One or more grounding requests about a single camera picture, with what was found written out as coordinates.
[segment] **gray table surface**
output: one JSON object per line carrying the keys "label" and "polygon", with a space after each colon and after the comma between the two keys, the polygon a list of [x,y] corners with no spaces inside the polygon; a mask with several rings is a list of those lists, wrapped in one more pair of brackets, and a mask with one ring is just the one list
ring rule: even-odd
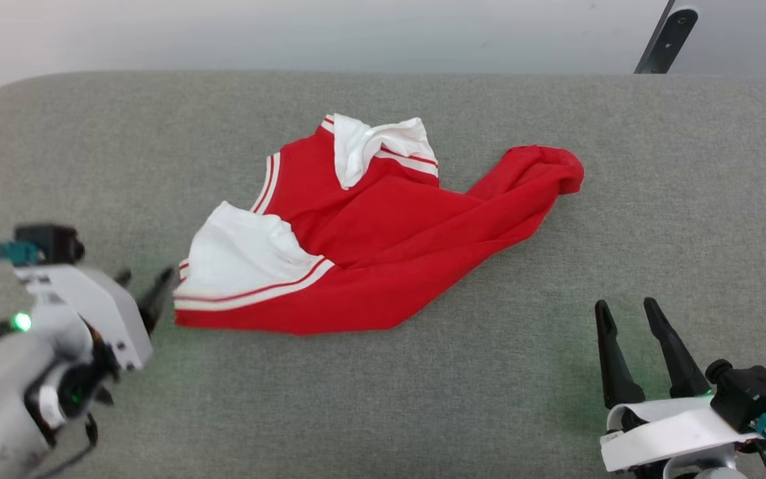
{"label": "gray table surface", "polygon": [[[341,112],[420,116],[444,188],[510,146],[578,155],[582,191],[391,331],[292,337],[176,327],[98,409],[64,477],[600,477],[593,304],[650,398],[669,379],[642,298],[704,369],[766,366],[766,81],[675,76],[82,73],[0,90],[0,238],[78,228],[87,263],[143,291],[265,155]],[[0,265],[0,317],[30,306]],[[49,464],[81,448],[77,430]],[[761,476],[756,457],[739,465]]]}

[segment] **clothing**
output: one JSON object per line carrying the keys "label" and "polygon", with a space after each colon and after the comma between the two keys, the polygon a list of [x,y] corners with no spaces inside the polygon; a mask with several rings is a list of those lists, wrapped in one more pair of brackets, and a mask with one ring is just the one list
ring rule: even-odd
{"label": "clothing", "polygon": [[310,334],[386,329],[537,230],[580,162],[518,146],[467,193],[439,188],[422,121],[332,115],[267,159],[253,208],[222,203],[174,292],[188,327]]}

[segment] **white wall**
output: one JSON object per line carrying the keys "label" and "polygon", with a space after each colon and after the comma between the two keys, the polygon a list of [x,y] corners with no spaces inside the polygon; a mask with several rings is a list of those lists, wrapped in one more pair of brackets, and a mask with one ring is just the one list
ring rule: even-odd
{"label": "white wall", "polygon": [[699,13],[670,73],[766,77],[766,0],[676,0]]}
{"label": "white wall", "polygon": [[0,0],[0,85],[77,70],[631,73],[666,0]]}

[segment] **white lining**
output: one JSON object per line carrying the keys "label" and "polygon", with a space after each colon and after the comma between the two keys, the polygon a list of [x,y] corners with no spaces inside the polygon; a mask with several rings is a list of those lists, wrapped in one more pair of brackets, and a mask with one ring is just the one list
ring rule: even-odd
{"label": "white lining", "polygon": [[398,163],[418,172],[428,172],[428,167],[419,166],[423,162],[411,160],[410,156],[416,155],[419,158],[436,161],[434,149],[428,143],[428,131],[425,130],[421,118],[411,118],[398,124],[381,124],[372,128],[358,119],[338,113],[332,117],[334,117],[334,133],[332,133],[334,169],[342,189],[349,189],[359,183],[359,179],[362,179],[368,171],[371,158],[380,156],[383,145],[393,154],[401,156],[404,160],[410,160],[404,163],[398,161]]}
{"label": "white lining", "polygon": [[[324,121],[321,122],[321,127],[329,131],[330,133],[335,134],[334,123],[335,123],[335,117],[333,115],[327,115]],[[430,156],[428,160],[431,160],[431,161],[435,160],[435,158],[432,157],[432,155],[428,155],[428,156]],[[401,156],[398,154],[392,154],[391,152],[387,152],[383,149],[380,149],[379,152],[374,154],[374,157],[391,158],[392,160],[397,161],[399,164],[401,164],[401,166],[405,168],[410,168],[411,170],[416,170],[417,172],[427,173],[428,175],[434,175],[435,177],[439,177],[438,164],[430,164],[426,161],[414,160],[413,158],[407,158],[405,156]]]}
{"label": "white lining", "polygon": [[267,160],[265,160],[265,163],[267,163],[267,167],[265,168],[265,184],[262,185],[262,192],[259,193],[259,197],[256,199],[256,202],[253,203],[253,208],[251,209],[253,213],[259,215],[265,213],[265,210],[268,208],[268,204],[270,204],[271,199],[273,199],[274,190],[277,189],[280,164],[279,152],[270,155]]}
{"label": "white lining", "polygon": [[234,299],[226,299],[223,301],[200,301],[192,298],[175,299],[174,307],[176,307],[176,309],[189,311],[224,311],[226,309],[236,309],[236,307],[261,303],[262,301],[273,299],[274,297],[280,297],[309,287],[317,280],[321,279],[321,277],[324,276],[324,274],[327,273],[333,266],[334,264],[332,264],[332,261],[324,260],[319,264],[319,266],[315,268],[311,275],[294,285],[277,286],[247,296],[237,297]]}

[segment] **green indicator light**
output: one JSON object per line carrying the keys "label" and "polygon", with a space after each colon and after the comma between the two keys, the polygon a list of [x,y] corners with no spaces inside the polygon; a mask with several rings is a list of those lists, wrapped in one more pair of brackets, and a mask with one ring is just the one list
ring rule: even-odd
{"label": "green indicator light", "polygon": [[16,313],[16,315],[13,315],[11,324],[13,325],[13,329],[28,331],[31,329],[31,316],[29,316],[28,313]]}

